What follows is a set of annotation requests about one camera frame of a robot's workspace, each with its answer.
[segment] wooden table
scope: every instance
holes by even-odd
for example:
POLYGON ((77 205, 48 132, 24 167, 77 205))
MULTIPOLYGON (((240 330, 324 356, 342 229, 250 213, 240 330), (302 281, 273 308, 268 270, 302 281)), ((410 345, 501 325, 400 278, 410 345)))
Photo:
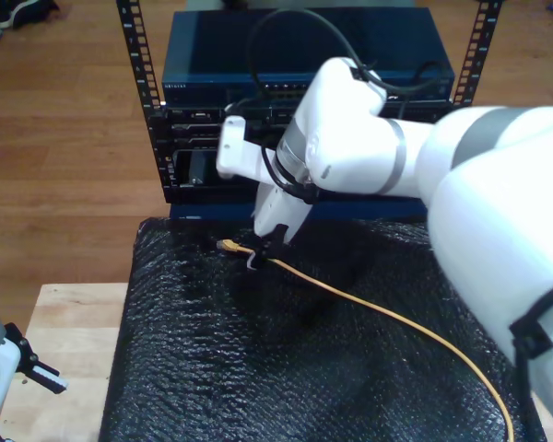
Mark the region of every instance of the wooden table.
MULTIPOLYGON (((13 381, 0 433, 17 442, 88 442, 99 437, 127 284, 44 285, 27 337, 70 387, 54 395, 21 375, 13 381)), ((549 442, 553 418, 537 402, 549 442)))

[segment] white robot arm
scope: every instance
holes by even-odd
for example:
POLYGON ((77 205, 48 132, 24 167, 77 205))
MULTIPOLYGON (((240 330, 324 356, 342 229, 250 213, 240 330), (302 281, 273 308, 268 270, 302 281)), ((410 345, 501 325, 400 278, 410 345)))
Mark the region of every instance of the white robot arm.
MULTIPOLYGON (((378 116, 383 89, 349 59, 326 62, 276 152, 246 142, 228 117, 219 174, 260 182, 254 231, 288 227, 312 206, 277 185, 420 198, 434 253, 459 295, 513 362, 512 325, 553 289, 553 107, 478 107, 436 124, 378 116)), ((533 390, 553 415, 553 306, 537 321, 548 351, 530 361, 533 390)))

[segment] network device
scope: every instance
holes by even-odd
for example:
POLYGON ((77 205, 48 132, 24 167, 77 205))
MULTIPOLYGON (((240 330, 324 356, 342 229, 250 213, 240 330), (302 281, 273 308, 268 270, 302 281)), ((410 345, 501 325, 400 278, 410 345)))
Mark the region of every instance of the network device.
MULTIPOLYGON (((434 61, 444 68, 424 71, 419 81, 440 75, 437 85, 413 97, 446 101, 454 73, 427 8, 326 7, 313 11, 336 25, 360 60, 383 81, 413 84, 418 69, 434 61)), ((258 90, 246 63, 246 43, 255 23, 270 10, 205 11, 174 14, 162 88, 170 108, 225 107, 258 90)), ((346 55, 320 23, 285 14, 257 35, 252 58, 263 86, 277 99, 299 100, 322 63, 346 55)), ((390 101, 403 98, 390 96, 390 101)))

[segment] black bubble wrap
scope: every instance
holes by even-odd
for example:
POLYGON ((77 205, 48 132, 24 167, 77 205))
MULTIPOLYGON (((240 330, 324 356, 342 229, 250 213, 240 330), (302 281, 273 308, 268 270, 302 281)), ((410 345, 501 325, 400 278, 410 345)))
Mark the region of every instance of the black bubble wrap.
MULTIPOLYGON (((430 338, 218 240, 249 222, 139 228, 100 441, 502 441, 477 376, 430 338)), ((282 259, 456 344, 523 435, 512 365, 442 275, 426 228, 308 222, 282 259)))

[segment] gray band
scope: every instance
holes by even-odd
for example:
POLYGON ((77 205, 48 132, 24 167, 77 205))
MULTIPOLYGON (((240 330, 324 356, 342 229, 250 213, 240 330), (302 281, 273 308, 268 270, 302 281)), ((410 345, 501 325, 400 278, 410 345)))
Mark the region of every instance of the gray band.
POLYGON ((293 118, 276 148, 276 157, 283 168, 298 182, 302 182, 309 174, 305 167, 306 147, 305 135, 293 118))
POLYGON ((377 193, 388 193, 397 185, 399 179, 402 178, 402 173, 404 173, 404 167, 406 166, 407 159, 406 137, 404 136, 404 130, 396 120, 387 120, 387 122, 394 130, 398 143, 395 148, 394 168, 391 171, 391 175, 389 176, 389 179, 387 179, 387 182, 385 182, 383 187, 381 187, 377 193))
POLYGON ((528 110, 529 108, 502 108, 482 115, 466 130, 454 150, 451 169, 493 149, 508 126, 528 110))

